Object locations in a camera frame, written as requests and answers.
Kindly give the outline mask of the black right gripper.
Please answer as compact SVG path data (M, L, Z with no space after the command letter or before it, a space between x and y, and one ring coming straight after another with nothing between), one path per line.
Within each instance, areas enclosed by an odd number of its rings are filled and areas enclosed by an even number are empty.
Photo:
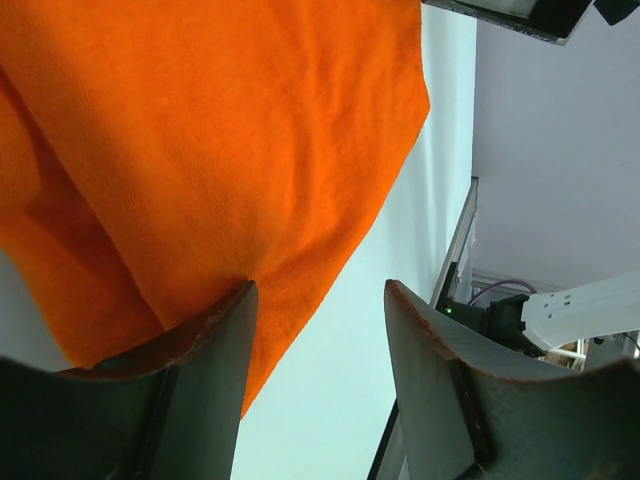
M556 45L564 45L593 7L609 26L626 20L638 0L425 0L424 4Z

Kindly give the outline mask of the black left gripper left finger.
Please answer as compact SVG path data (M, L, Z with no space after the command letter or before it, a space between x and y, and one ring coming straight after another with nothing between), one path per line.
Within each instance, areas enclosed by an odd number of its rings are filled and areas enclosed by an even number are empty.
M226 479L259 294L239 284L197 317L91 369L1 361L5 479Z

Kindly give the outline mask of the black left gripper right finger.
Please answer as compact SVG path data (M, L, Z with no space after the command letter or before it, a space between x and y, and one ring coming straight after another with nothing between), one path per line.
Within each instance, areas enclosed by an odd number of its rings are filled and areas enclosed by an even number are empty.
M404 284L385 321L413 479L635 479L639 363L575 372L505 348Z

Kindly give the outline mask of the orange t shirt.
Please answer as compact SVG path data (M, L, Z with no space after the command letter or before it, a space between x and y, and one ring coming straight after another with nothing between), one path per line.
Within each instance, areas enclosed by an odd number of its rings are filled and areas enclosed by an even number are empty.
M417 1L5 1L1 247L89 368L245 280L251 404L429 112Z

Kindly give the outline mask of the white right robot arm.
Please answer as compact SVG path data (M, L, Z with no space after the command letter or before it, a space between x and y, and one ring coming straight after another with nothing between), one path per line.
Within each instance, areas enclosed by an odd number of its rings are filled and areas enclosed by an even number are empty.
M523 354L639 346L639 5L443 1L479 26L473 175L437 308Z

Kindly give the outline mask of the right aluminium corner post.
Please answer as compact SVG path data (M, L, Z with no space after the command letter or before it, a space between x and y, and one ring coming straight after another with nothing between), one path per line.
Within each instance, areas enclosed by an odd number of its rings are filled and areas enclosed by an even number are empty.
M479 179L471 177L470 187L432 296L437 306L446 298L467 304L472 296L473 249L477 219Z

